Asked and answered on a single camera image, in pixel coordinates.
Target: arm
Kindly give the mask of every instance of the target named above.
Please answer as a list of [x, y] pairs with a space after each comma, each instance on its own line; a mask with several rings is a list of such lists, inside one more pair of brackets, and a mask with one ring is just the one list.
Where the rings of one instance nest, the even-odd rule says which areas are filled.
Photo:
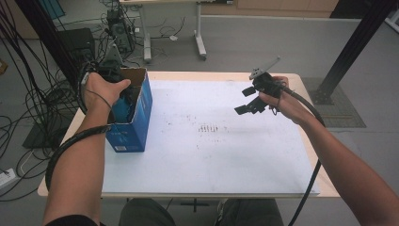
[[305, 131], [332, 184], [362, 225], [399, 222], [399, 198], [366, 163], [348, 150], [295, 98], [283, 92], [280, 100], [260, 93], [260, 98]]
[[[86, 89], [92, 92], [85, 91], [88, 112], [77, 133], [106, 125], [110, 106], [129, 84], [130, 80], [110, 84], [97, 73], [91, 73]], [[67, 215], [84, 215], [100, 224], [104, 145], [105, 134], [90, 136], [61, 155], [53, 173], [43, 224]]]

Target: person's right hand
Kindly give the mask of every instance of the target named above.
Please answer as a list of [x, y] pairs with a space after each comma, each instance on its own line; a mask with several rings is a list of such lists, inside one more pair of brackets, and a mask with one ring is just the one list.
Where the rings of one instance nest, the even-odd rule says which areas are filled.
[[[289, 87], [287, 77], [275, 76], [273, 79], [282, 80], [282, 84], [287, 88]], [[308, 116], [312, 116], [312, 114], [296, 98], [285, 91], [281, 92], [279, 99], [264, 94], [263, 92], [259, 92], [259, 97], [271, 107], [276, 107], [285, 117], [296, 124], [300, 124], [301, 122], [306, 121]]]
[[124, 79], [118, 83], [109, 83], [99, 74], [91, 73], [88, 75], [88, 81], [85, 89], [85, 104], [87, 109], [99, 105], [107, 105], [110, 109], [120, 97], [120, 93], [130, 85], [129, 79]]

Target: finger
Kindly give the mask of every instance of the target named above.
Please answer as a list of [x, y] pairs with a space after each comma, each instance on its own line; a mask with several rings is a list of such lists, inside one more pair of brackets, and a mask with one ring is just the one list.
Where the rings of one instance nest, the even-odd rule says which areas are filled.
[[118, 87], [120, 91], [122, 91], [128, 88], [131, 83], [132, 81], [130, 81], [130, 79], [123, 79], [122, 81], [116, 83], [115, 85]]
[[262, 92], [259, 92], [259, 98], [261, 98], [261, 100], [269, 105], [273, 105], [276, 106], [279, 103], [279, 99], [274, 98], [270, 95], [264, 94]]
[[289, 84], [288, 84], [288, 78], [285, 76], [274, 76], [273, 80], [280, 80], [282, 81], [282, 83], [285, 85], [285, 87], [289, 88]]

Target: gray floor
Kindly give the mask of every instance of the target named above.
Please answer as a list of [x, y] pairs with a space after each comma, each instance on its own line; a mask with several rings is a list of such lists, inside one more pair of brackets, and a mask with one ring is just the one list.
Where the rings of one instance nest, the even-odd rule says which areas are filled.
[[[173, 25], [178, 27], [179, 24], [180, 21], [177, 21]], [[324, 77], [359, 21], [203, 17], [201, 32], [208, 53], [206, 61], [198, 57], [192, 37], [194, 24], [194, 20], [187, 19], [177, 41], [153, 40], [153, 47], [162, 49], [164, 54], [159, 54], [151, 65], [145, 67], [150, 71], [250, 72], [252, 68], [281, 56], [282, 61], [270, 70], [271, 73]], [[36, 41], [29, 43], [36, 50], [40, 49]], [[154, 55], [157, 55], [156, 49], [153, 50]], [[0, 51], [1, 58], [11, 64], [3, 45], [0, 45]], [[367, 128], [330, 129], [380, 173], [397, 193], [399, 107], [395, 91], [399, 84], [398, 59], [399, 34], [383, 24], [340, 84]], [[39, 84], [46, 88], [43, 82], [39, 81]], [[0, 115], [17, 119], [25, 111], [25, 94], [21, 78], [15, 67], [10, 65], [6, 74], [0, 75]], [[0, 159], [2, 169], [14, 168], [26, 152], [21, 144], [32, 124], [30, 120], [20, 123], [7, 154]], [[25, 166], [28, 169], [33, 164], [33, 161], [28, 161]], [[23, 181], [0, 200], [24, 194], [37, 187], [39, 182], [40, 178]], [[168, 201], [159, 200], [164, 206]], [[212, 225], [217, 201], [199, 201], [210, 206], [199, 207], [193, 213], [192, 207], [180, 206], [182, 200], [175, 199], [168, 210], [178, 225]], [[103, 222], [117, 225], [124, 203], [125, 199], [103, 199]], [[285, 224], [288, 224], [298, 203], [297, 199], [278, 199]], [[44, 205], [45, 198], [37, 193], [15, 202], [0, 202], [0, 224], [39, 225]], [[296, 225], [358, 223], [341, 199], [309, 199]]]

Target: tabletop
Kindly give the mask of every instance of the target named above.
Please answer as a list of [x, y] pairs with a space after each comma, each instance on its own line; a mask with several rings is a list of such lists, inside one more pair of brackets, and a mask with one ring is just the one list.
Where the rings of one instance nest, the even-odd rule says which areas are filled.
[[[275, 73], [273, 75], [287, 76], [290, 81], [290, 88], [305, 97], [305, 99], [310, 99], [300, 80], [300, 77], [297, 74]], [[179, 114], [176, 113], [177, 111], [174, 113], [170, 112], [170, 114], [174, 116], [172, 119], [171, 116], [168, 116], [169, 111], [162, 111], [162, 106], [156, 102], [157, 99], [162, 100], [162, 96], [168, 95], [173, 97], [173, 100], [177, 100], [176, 102], [178, 102], [179, 96], [182, 95], [173, 90], [176, 90], [176, 87], [180, 87], [180, 90], [185, 91], [184, 87], [190, 86], [196, 86], [199, 90], [209, 89], [207, 92], [210, 92], [210, 90], [213, 89], [220, 89], [220, 93], [214, 94], [218, 96], [223, 95], [224, 87], [227, 86], [230, 87], [232, 90], [231, 92], [236, 92], [242, 96], [240, 93], [241, 89], [250, 86], [248, 76], [249, 73], [149, 72], [149, 78], [154, 94], [154, 106], [159, 106], [159, 109], [154, 108], [152, 112], [151, 123], [156, 124], [156, 127], [158, 127], [158, 129], [155, 130], [158, 131], [157, 134], [152, 132], [152, 136], [161, 137], [162, 133], [165, 133], [166, 130], [169, 130], [170, 137], [165, 137], [165, 139], [175, 139], [175, 142], [162, 143], [161, 138], [152, 140], [149, 131], [148, 142], [150, 145], [147, 145], [148, 150], [146, 148], [146, 152], [144, 153], [132, 153], [129, 156], [125, 155], [124, 157], [122, 157], [122, 155], [127, 153], [114, 153], [109, 144], [107, 144], [105, 150], [106, 163], [103, 196], [172, 196], [197, 198], [299, 197], [301, 195], [300, 191], [304, 189], [304, 185], [298, 186], [297, 180], [300, 179], [300, 184], [306, 184], [309, 181], [310, 173], [317, 161], [317, 157], [304, 132], [291, 121], [286, 120], [281, 115], [278, 116], [279, 118], [276, 118], [275, 116], [272, 116], [271, 112], [269, 111], [265, 111], [263, 114], [257, 115], [247, 114], [247, 116], [240, 116], [241, 118], [236, 118], [240, 120], [231, 120], [230, 122], [225, 123], [223, 123], [220, 118], [215, 118], [214, 115], [218, 114], [216, 111], [213, 112], [211, 121], [209, 118], [211, 114], [209, 114], [205, 119], [202, 118], [202, 115], [205, 111], [201, 111], [198, 115], [193, 115], [192, 112], [189, 114], [182, 113], [182, 111], [180, 111], [181, 113]], [[193, 93], [196, 93], [196, 96], [200, 96], [197, 94], [198, 91], [194, 90]], [[249, 102], [250, 100], [250, 98], [243, 97], [243, 99], [241, 99], [239, 102]], [[224, 105], [224, 101], [216, 103], [218, 104], [219, 108], [225, 108], [226, 106], [230, 107], [229, 105], [239, 104], [237, 102], [220, 107], [220, 105]], [[76, 114], [76, 117], [73, 120], [66, 137], [70, 137], [74, 133], [83, 118], [84, 116], [82, 113]], [[253, 138], [252, 142], [254, 142], [253, 140], [261, 139], [262, 136], [264, 136], [260, 135], [259, 137], [255, 137], [257, 136], [257, 133], [252, 133], [251, 136], [248, 135], [248, 133], [251, 133], [251, 130], [254, 128], [251, 127], [252, 121], [257, 121], [258, 119], [269, 121], [268, 123], [271, 124], [267, 124], [264, 127], [270, 128], [277, 128], [278, 126], [275, 123], [283, 123], [283, 128], [286, 130], [282, 130], [282, 133], [284, 134], [291, 134], [291, 131], [295, 131], [292, 133], [293, 137], [290, 139], [293, 140], [292, 142], [296, 147], [303, 147], [304, 154], [298, 153], [295, 155], [295, 152], [293, 151], [282, 150], [282, 152], [289, 153], [275, 155], [275, 152], [271, 151], [273, 155], [269, 155], [269, 152], [252, 151], [250, 148], [253, 146], [248, 145], [247, 143], [243, 145], [242, 142], [239, 141], [240, 138], [248, 136]], [[188, 138], [190, 137], [189, 132], [185, 133], [186, 137], [181, 137], [182, 135], [178, 137], [179, 134], [173, 134], [178, 133], [178, 131], [182, 130], [182, 128], [185, 131], [190, 131], [191, 127], [195, 128], [196, 130], [192, 131], [194, 131], [196, 134], [200, 134], [200, 139], [194, 141], [190, 140], [190, 138]], [[275, 139], [273, 136], [276, 136], [276, 133], [274, 133], [276, 130], [272, 129], [268, 131], [269, 134], [267, 134], [267, 137]], [[180, 143], [175, 146], [170, 144], [176, 142]], [[158, 147], [170, 147], [169, 149], [168, 147], [164, 147], [163, 151], [159, 151], [159, 148], [156, 148], [157, 145]], [[232, 148], [240, 145], [241, 149]], [[279, 151], [281, 151], [281, 147], [278, 143], [270, 143], [269, 145], [270, 147], [268, 149], [279, 147]], [[295, 148], [295, 150], [300, 152], [301, 148]], [[276, 156], [279, 156], [278, 158], [281, 158], [282, 161], [274, 159], [269, 163], [267, 162], [268, 160], [273, 159], [273, 157], [276, 158]], [[293, 165], [292, 162], [302, 162], [303, 159], [301, 161], [296, 161], [299, 156], [305, 156], [307, 158], [306, 160], [308, 161], [309, 166], [305, 167], [308, 168], [304, 170], [306, 173], [299, 172], [301, 170], [297, 170], [291, 166]], [[279, 170], [276, 170], [277, 167], [273, 167], [273, 162], [275, 161], [278, 161], [277, 164], [284, 164], [284, 162], [286, 162], [289, 164], [289, 166], [281, 167]], [[175, 173], [179, 172], [179, 174], [170, 175], [169, 173], [173, 173], [173, 171]], [[126, 183], [125, 181], [118, 179], [120, 178], [121, 172], [122, 174], [124, 173], [125, 177], [130, 178], [135, 174], [137, 177], [133, 176], [133, 179], [130, 178], [132, 183]], [[244, 178], [244, 181], [232, 180], [232, 177], [241, 177]], [[323, 169], [321, 169], [319, 172], [319, 175], [316, 179], [316, 184], [319, 188], [315, 189], [316, 191], [313, 194], [314, 197], [339, 196]], [[47, 190], [45, 189], [44, 183], [40, 184], [39, 194], [43, 196], [47, 195]]]

